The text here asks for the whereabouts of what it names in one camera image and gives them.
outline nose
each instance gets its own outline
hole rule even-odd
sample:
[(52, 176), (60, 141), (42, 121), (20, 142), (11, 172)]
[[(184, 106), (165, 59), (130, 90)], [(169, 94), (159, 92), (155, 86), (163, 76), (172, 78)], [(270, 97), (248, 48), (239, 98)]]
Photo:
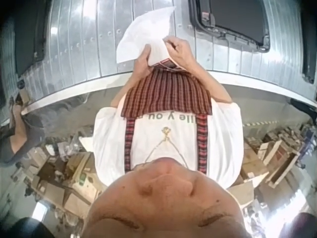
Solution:
[(147, 196), (184, 198), (193, 189), (192, 173), (172, 158), (156, 159), (142, 176), (141, 191)]
[(164, 201), (166, 198), (189, 197), (194, 189), (193, 184), (173, 174), (161, 175), (149, 181), (152, 196)]

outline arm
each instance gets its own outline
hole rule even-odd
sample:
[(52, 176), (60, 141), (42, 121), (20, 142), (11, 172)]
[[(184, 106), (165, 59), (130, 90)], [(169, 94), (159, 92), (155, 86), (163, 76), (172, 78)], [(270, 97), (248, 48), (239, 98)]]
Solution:
[(134, 69), (131, 77), (112, 100), (110, 104), (111, 107), (118, 108), (121, 98), (141, 79), (145, 78), (152, 72), (153, 69), (148, 66), (150, 52), (151, 47), (150, 45), (146, 44), (142, 53), (134, 62)]
[(121, 98), (136, 84), (137, 79), (132, 76), (128, 79), (127, 83), (120, 89), (114, 99), (111, 101), (110, 106), (112, 108), (118, 108)]
[(182, 68), (195, 76), (210, 92), (216, 102), (231, 103), (232, 99), (226, 89), (201, 67), (192, 54), (189, 43), (174, 36), (165, 38), (166, 47), (172, 59)]
[(201, 67), (200, 64), (196, 63), (189, 72), (200, 81), (216, 102), (232, 103), (232, 99), (224, 86)]

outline eyebrow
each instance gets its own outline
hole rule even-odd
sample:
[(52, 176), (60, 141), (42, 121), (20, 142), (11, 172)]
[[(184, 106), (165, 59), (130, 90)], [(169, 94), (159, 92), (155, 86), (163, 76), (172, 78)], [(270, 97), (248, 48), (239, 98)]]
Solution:
[(228, 213), (225, 213), (225, 212), (212, 215), (212, 216), (200, 221), (199, 224), (198, 224), (198, 227), (208, 226), (208, 225), (220, 220), (223, 217), (232, 217), (232, 215), (230, 215)]

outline hand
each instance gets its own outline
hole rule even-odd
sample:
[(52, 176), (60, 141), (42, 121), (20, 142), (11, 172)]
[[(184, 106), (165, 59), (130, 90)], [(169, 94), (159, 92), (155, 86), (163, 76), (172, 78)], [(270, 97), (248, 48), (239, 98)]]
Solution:
[(182, 68), (187, 71), (197, 64), (189, 43), (175, 36), (164, 39), (169, 55)]
[(150, 52), (151, 46), (146, 44), (140, 56), (134, 61), (134, 69), (132, 73), (133, 79), (141, 80), (153, 71), (153, 68), (148, 65)]

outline plaid fabric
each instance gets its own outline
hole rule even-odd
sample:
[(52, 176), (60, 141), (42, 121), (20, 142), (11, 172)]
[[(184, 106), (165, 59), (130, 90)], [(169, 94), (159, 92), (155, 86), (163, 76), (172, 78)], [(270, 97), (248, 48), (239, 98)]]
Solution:
[(208, 115), (211, 97), (200, 82), (187, 72), (155, 68), (151, 75), (131, 88), (125, 98), (121, 116), (126, 118), (124, 163), (131, 170), (131, 148), (135, 120), (144, 114), (177, 111), (194, 113), (197, 124), (198, 171), (207, 172)]

